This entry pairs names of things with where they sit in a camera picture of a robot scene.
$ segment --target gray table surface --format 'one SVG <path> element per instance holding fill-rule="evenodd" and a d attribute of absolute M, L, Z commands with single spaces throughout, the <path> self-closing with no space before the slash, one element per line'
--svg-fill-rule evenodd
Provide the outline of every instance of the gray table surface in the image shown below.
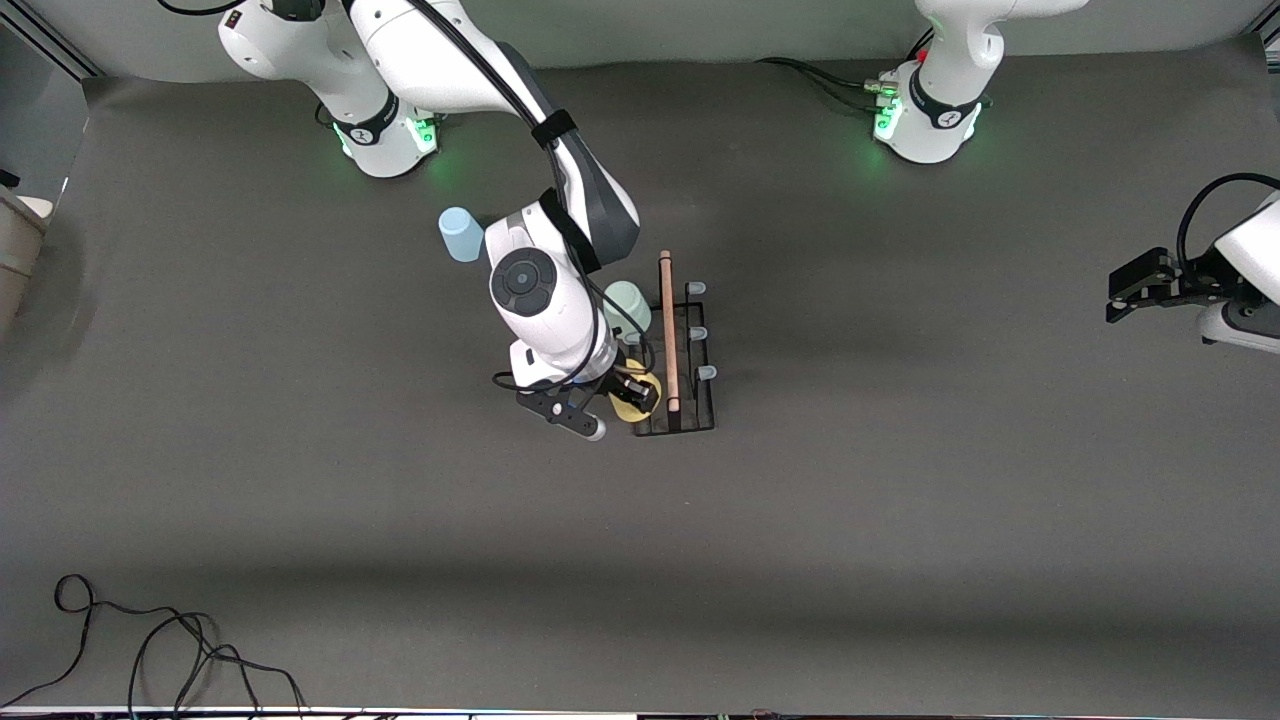
<path fill-rule="evenodd" d="M 1280 163 L 1257 38 L 1012 59 L 934 168 L 785 68 L 544 79 L 643 213 L 600 279 L 710 284 L 721 429 L 593 446 L 489 386 L 509 333 L 435 219 L 545 188 L 515 119 L 376 182 L 301 86 L 93 85 L 0 357 L 4 694 L 70 657 L 81 571 L 317 705 L 1280 711 L 1280 365 L 1102 320 L 1199 187 Z M 100 620 L 32 702 L 123 702 L 151 623 Z"/>

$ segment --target cable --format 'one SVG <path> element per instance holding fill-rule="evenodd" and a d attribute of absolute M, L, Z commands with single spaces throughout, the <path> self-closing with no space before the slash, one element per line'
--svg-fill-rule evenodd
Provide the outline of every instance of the cable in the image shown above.
<path fill-rule="evenodd" d="M 928 45 L 931 40 L 933 40 L 932 26 L 929 26 L 929 29 L 924 31 L 924 35 L 922 35 L 920 38 L 915 41 L 915 45 L 913 45 L 911 50 L 908 51 L 906 59 L 914 60 L 916 55 L 919 55 L 920 50 L 924 50 L 924 46 Z"/>
<path fill-rule="evenodd" d="M 165 0 L 156 0 L 156 3 L 159 3 L 160 6 L 164 8 L 165 10 L 169 10 L 170 13 L 178 15 L 187 15 L 188 18 L 207 18 L 209 15 L 220 15 L 227 10 L 239 8 L 241 5 L 244 4 L 244 0 L 234 0 L 232 3 L 227 3 L 225 5 L 219 5 L 216 8 L 202 8 L 197 10 L 188 10 L 187 8 L 175 8 L 169 3 L 166 3 Z"/>
<path fill-rule="evenodd" d="M 83 606 L 72 607 L 64 602 L 63 593 L 67 591 L 67 585 L 72 580 L 78 582 L 84 588 L 87 601 L 84 602 Z M 129 717 L 136 717 L 133 714 L 133 696 L 138 682 L 138 674 L 142 669 L 142 661 L 146 657 L 147 647 L 161 630 L 173 624 L 178 624 L 179 626 L 182 626 L 182 629 L 186 630 L 187 634 L 196 641 L 196 659 L 192 661 L 191 673 L 188 673 L 187 680 L 182 685 L 182 691 L 179 691 L 177 698 L 174 700 L 173 705 L 174 720 L 178 719 L 178 714 L 180 712 L 183 703 L 187 700 L 187 696 L 191 693 L 191 689 L 200 679 L 200 675 L 205 671 L 206 667 L 209 667 L 211 662 L 227 662 L 230 665 L 236 665 L 239 669 L 241 680 L 244 684 L 244 692 L 246 694 L 248 694 L 250 702 L 253 703 L 255 711 L 261 711 L 262 703 L 259 701 L 257 693 L 253 691 L 253 683 L 248 678 L 248 670 L 257 670 L 260 673 L 273 673 L 283 675 L 285 680 L 288 680 L 289 689 L 293 693 L 293 700 L 298 708 L 298 717 L 302 717 L 302 706 L 306 705 L 306 698 L 302 697 L 302 691 L 301 688 L 298 688 L 298 683 L 297 680 L 293 679 L 293 675 L 291 675 L 285 670 L 280 670 L 279 667 L 271 667 L 269 665 L 260 665 L 257 662 L 251 662 L 248 660 L 244 660 L 241 656 L 239 651 L 236 650 L 236 646 L 219 644 L 215 647 L 206 638 L 205 625 L 204 625 L 207 621 L 209 625 L 214 628 L 215 626 L 214 619 L 205 612 L 179 612 L 177 609 L 169 606 L 152 607 L 150 610 L 137 610 L 133 607 L 118 605 L 108 600 L 97 600 L 93 594 L 93 585 L 90 584 L 88 579 L 84 578 L 84 575 L 78 575 L 78 574 L 63 575 L 58 580 L 58 584 L 54 585 L 54 605 L 58 607 L 58 610 L 68 615 L 81 615 L 81 614 L 84 615 L 84 624 L 81 626 L 81 639 L 79 639 L 79 647 L 76 651 L 76 657 L 72 659 L 70 665 L 67 666 L 67 670 L 63 670 L 61 675 L 54 678 L 47 683 L 41 683 L 38 685 L 35 685 L 32 688 L 28 688 L 18 693 L 18 696 L 14 697 L 13 700 L 9 700 L 4 705 L 0 705 L 0 708 L 14 705 L 20 700 L 23 700 L 24 697 L 37 691 L 56 685 L 58 683 L 61 683 L 68 676 L 70 676 L 70 674 L 76 670 L 76 667 L 79 666 L 81 660 L 84 657 L 84 648 L 88 646 L 88 630 L 93 623 L 93 612 L 99 607 L 110 607 L 111 610 L 115 610 L 116 612 L 122 612 L 124 615 L 152 615 L 156 612 L 169 614 L 169 618 L 164 619 L 159 625 L 152 628 L 150 633 L 147 633 L 146 638 L 142 641 L 142 644 L 138 647 L 137 655 L 133 659 L 133 669 L 129 673 L 129 687 L 127 696 Z"/>
<path fill-rule="evenodd" d="M 1236 181 L 1249 181 L 1265 184 L 1272 190 L 1280 190 L 1280 179 L 1271 176 L 1263 176 L 1260 173 L 1231 173 L 1229 176 L 1222 176 L 1216 181 L 1204 186 L 1204 190 L 1199 191 L 1196 200 L 1192 200 L 1187 213 L 1183 214 L 1183 222 L 1178 225 L 1178 245 L 1175 246 L 1178 251 L 1178 266 L 1183 270 L 1183 278 L 1185 281 L 1188 273 L 1190 273 L 1190 264 L 1187 260 L 1187 233 L 1190 231 L 1192 219 L 1196 218 L 1196 211 L 1199 206 L 1204 204 L 1204 200 L 1213 193 L 1215 190 Z"/>
<path fill-rule="evenodd" d="M 860 82 L 854 82 L 851 79 L 845 79 L 845 78 L 842 78 L 840 76 L 828 73 L 827 70 L 819 68 L 818 65 L 814 65 L 812 63 L 805 63 L 804 60 L 796 60 L 795 58 L 771 56 L 771 58 L 762 58 L 762 59 L 756 60 L 756 63 L 763 63 L 765 65 L 783 65 L 783 67 L 787 67 L 787 68 L 795 68 L 795 69 L 800 70 L 801 73 L 805 73 L 805 74 L 809 74 L 809 76 L 818 76 L 822 79 L 824 79 L 824 81 L 827 81 L 827 82 L 829 82 L 832 85 L 838 85 L 841 87 L 847 87 L 850 90 L 861 90 L 863 88 L 863 83 L 860 83 Z"/>
<path fill-rule="evenodd" d="M 849 100 L 847 97 L 845 97 L 845 96 L 840 95 L 838 92 L 836 92 L 835 88 L 827 86 L 823 81 L 829 82 L 832 85 L 837 85 L 840 87 L 849 88 L 849 90 L 863 90 L 863 83 L 860 83 L 860 82 L 854 82 L 854 81 L 850 81 L 850 79 L 845 79 L 845 78 L 842 78 L 840 76 L 833 76 L 833 74 L 828 73 L 827 70 L 824 70 L 822 68 L 818 68 L 818 67 L 812 65 L 809 63 L 805 63 L 803 60 L 795 60 L 792 58 L 762 58 L 762 59 L 756 60 L 756 63 L 763 63 L 763 64 L 767 64 L 767 65 L 782 65 L 782 67 L 786 67 L 786 68 L 795 69 L 801 76 L 804 76 L 805 79 L 808 79 L 809 82 L 812 82 L 814 85 L 814 87 L 817 87 L 818 90 L 823 91 L 823 94 L 826 94 L 827 97 L 831 97 L 832 100 L 835 100 L 836 102 L 840 102 L 845 108 L 850 108 L 852 110 L 859 110 L 859 111 L 867 113 L 869 115 L 874 115 L 874 114 L 877 114 L 879 111 L 877 108 L 873 108 L 870 105 L 863 105 L 863 104 L 859 104 L 859 102 L 854 102 L 852 100 Z"/>

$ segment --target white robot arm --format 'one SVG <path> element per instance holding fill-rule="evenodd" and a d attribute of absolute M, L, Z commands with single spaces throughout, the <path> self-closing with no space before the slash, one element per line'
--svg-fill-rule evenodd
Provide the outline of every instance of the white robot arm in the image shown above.
<path fill-rule="evenodd" d="M 1196 210 L 1216 188 L 1252 181 L 1280 191 L 1280 179 L 1238 173 L 1210 183 L 1192 202 L 1175 252 L 1153 247 L 1111 273 L 1107 322 L 1142 307 L 1202 305 L 1201 338 L 1280 354 L 1280 192 L 1219 237 L 1210 250 L 1187 258 L 1187 232 Z"/>
<path fill-rule="evenodd" d="M 1005 59 L 996 23 L 1078 10 L 1089 0 L 915 0 L 933 23 L 924 63 L 881 74 L 893 88 L 874 137 L 913 163 L 942 163 L 973 136 L 979 99 Z"/>
<path fill-rule="evenodd" d="M 435 150 L 434 123 L 387 88 L 360 44 L 330 47 L 335 33 L 324 6 L 324 0 L 241 3 L 223 14 L 218 37 L 250 74 L 306 83 L 361 170 L 376 178 L 402 176 Z"/>
<path fill-rule="evenodd" d="M 635 205 L 586 147 L 568 113 L 525 59 L 481 33 L 457 0 L 344 0 L 361 42 L 392 92 L 434 113 L 522 118 L 552 160 L 557 187 L 489 227 L 490 296 L 516 334 L 511 377 L 525 407 L 590 439 L 604 425 L 575 391 L 607 392 L 652 411 L 658 388 L 623 370 L 625 357 L 586 274 L 631 254 Z"/>

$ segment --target wooden stick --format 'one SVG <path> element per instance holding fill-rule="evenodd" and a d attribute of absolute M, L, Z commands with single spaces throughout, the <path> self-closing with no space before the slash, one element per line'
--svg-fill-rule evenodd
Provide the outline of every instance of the wooden stick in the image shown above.
<path fill-rule="evenodd" d="M 676 292 L 671 279 L 671 251 L 658 254 L 662 268 L 662 316 L 666 320 L 663 343 L 667 350 L 667 411 L 680 413 L 680 359 L 676 350 Z"/>

